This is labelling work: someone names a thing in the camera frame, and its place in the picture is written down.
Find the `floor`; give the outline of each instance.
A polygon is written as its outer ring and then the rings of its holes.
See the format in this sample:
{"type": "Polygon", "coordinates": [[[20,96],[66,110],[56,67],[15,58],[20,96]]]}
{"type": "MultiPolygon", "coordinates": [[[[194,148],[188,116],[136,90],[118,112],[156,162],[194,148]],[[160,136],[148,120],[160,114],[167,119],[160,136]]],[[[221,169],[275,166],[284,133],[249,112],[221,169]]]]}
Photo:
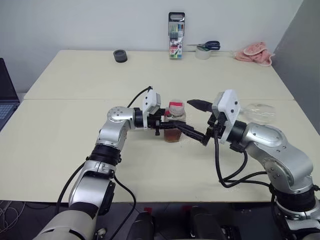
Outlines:
{"type": "MultiPolygon", "coordinates": [[[[13,203],[20,208],[22,202],[13,203]]],[[[28,203],[34,208],[45,205],[28,203]]],[[[280,240],[280,234],[273,222],[268,203],[137,203],[135,211],[116,235],[114,240],[125,240],[139,212],[145,208],[152,208],[155,217],[155,240],[170,240],[189,238],[186,228],[186,208],[188,206],[201,206],[213,213],[221,225],[238,226],[242,240],[280,240]]],[[[131,203],[113,203],[110,211],[97,219],[96,228],[107,228],[105,240],[108,240],[125,218],[131,203]]],[[[14,228],[0,234],[0,240],[32,240],[39,231],[53,217],[55,207],[46,209],[30,209],[26,207],[14,228]]]]}

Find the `wire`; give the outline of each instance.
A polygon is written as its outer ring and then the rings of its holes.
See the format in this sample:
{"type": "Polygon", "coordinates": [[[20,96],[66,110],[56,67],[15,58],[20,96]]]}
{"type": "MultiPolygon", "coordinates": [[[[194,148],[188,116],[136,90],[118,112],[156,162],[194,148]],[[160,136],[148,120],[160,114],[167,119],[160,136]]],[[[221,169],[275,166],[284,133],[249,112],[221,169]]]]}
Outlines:
{"type": "Polygon", "coordinates": [[[265,171],[258,171],[258,172],[255,172],[255,173],[251,173],[251,174],[249,174],[247,176],[244,176],[244,177],[240,178],[239,180],[230,180],[231,176],[234,177],[234,176],[238,175],[243,170],[243,168],[246,166],[247,161],[248,161],[248,154],[247,154],[246,151],[243,152],[243,154],[244,154],[244,162],[241,165],[241,167],[237,171],[235,171],[233,174],[227,176],[226,178],[223,178],[222,174],[221,174],[221,170],[220,170],[219,142],[218,142],[218,132],[217,131],[214,131],[213,138],[214,138],[214,150],[215,150],[215,153],[214,153],[215,168],[216,168],[216,173],[217,173],[218,178],[219,178],[219,182],[221,183],[222,186],[224,186],[225,188],[231,188],[231,187],[234,187],[235,185],[238,185],[238,184],[241,184],[241,183],[247,183],[247,184],[260,184],[260,185],[264,185],[264,186],[268,186],[269,187],[269,185],[267,183],[262,182],[262,181],[252,181],[252,180],[247,181],[247,179],[252,178],[254,176],[267,174],[265,171]]]}
{"type": "Polygon", "coordinates": [[[34,206],[30,206],[28,205],[28,203],[25,203],[25,206],[29,209],[34,209],[34,210],[42,210],[42,209],[47,209],[47,208],[50,208],[51,205],[47,205],[47,206],[44,206],[44,207],[34,207],[34,206]]]}
{"type": "Polygon", "coordinates": [[[77,173],[84,167],[85,163],[82,163],[75,171],[74,173],[72,173],[72,175],[70,176],[70,178],[68,179],[68,181],[65,183],[61,193],[60,193],[60,196],[58,198],[58,201],[56,202],[56,205],[55,205],[55,210],[54,210],[54,215],[57,215],[59,213],[59,208],[60,208],[60,205],[61,205],[61,201],[62,201],[62,198],[64,197],[65,195],[65,192],[69,186],[69,184],[71,183],[72,179],[77,175],[77,173]]]}
{"type": "Polygon", "coordinates": [[[114,237],[117,235],[117,233],[119,232],[119,230],[122,228],[122,226],[125,224],[125,222],[128,220],[128,218],[131,216],[131,214],[134,212],[135,208],[136,208],[136,204],[137,204],[137,200],[135,195],[133,194],[133,192],[127,188],[125,185],[123,185],[116,176],[114,176],[114,180],[116,181],[117,184],[119,184],[122,188],[124,188],[133,198],[133,205],[131,208],[131,211],[128,213],[128,215],[124,218],[124,220],[121,222],[121,224],[119,225],[119,227],[115,230],[115,232],[113,233],[113,235],[110,237],[109,240],[114,239],[114,237]]]}
{"type": "Polygon", "coordinates": [[[12,229],[18,222],[18,219],[20,217],[20,215],[22,214],[22,212],[24,211],[25,209],[25,206],[26,206],[26,203],[23,202],[23,206],[21,208],[21,211],[18,212],[17,209],[15,209],[14,207],[10,207],[10,205],[12,204],[13,202],[12,201],[8,201],[8,203],[6,204],[6,206],[4,207],[4,209],[0,208],[0,217],[1,217],[1,220],[2,220],[2,225],[3,225],[3,229],[0,228],[0,234],[1,233],[4,233],[6,232],[7,230],[9,229],[12,229]],[[14,211],[15,214],[16,214],[16,218],[11,222],[11,223],[8,223],[6,221],[6,213],[8,212],[8,210],[11,210],[11,211],[14,211]]]}
{"type": "Polygon", "coordinates": [[[127,108],[130,108],[131,105],[134,103],[134,101],[141,95],[143,94],[145,91],[149,91],[150,89],[152,89],[152,86],[148,86],[147,88],[143,89],[141,92],[139,92],[133,99],[132,101],[129,103],[129,105],[127,106],[127,108]]]}

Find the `tape roll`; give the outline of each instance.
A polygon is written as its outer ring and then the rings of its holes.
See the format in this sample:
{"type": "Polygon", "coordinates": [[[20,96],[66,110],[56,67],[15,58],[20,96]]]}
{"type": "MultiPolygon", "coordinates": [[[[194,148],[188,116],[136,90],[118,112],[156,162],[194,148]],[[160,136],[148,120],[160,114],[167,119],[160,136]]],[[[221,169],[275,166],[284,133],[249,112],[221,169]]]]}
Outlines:
{"type": "Polygon", "coordinates": [[[197,59],[207,60],[210,58],[210,56],[211,56],[211,50],[209,50],[205,47],[200,47],[200,46],[196,47],[195,57],[197,59]]]}

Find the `white wall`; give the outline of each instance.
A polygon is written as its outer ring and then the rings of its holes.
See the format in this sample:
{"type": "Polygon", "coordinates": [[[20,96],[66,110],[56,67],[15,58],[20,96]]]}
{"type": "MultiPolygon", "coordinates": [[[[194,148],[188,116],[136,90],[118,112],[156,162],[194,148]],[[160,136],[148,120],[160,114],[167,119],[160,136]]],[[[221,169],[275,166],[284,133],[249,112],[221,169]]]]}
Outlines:
{"type": "Polygon", "coordinates": [[[0,0],[0,56],[26,92],[61,49],[167,50],[168,13],[185,12],[185,44],[274,51],[303,0],[0,0]]]}

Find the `brown liquid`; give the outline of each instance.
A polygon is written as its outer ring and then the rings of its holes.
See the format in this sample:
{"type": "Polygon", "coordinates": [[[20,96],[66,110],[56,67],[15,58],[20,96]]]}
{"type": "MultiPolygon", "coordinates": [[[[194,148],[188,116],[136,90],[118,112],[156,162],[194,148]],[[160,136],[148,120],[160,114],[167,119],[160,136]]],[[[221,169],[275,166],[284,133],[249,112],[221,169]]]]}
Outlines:
{"type": "Polygon", "coordinates": [[[164,140],[168,143],[179,142],[180,136],[181,136],[181,131],[177,128],[164,130],[164,140]]]}

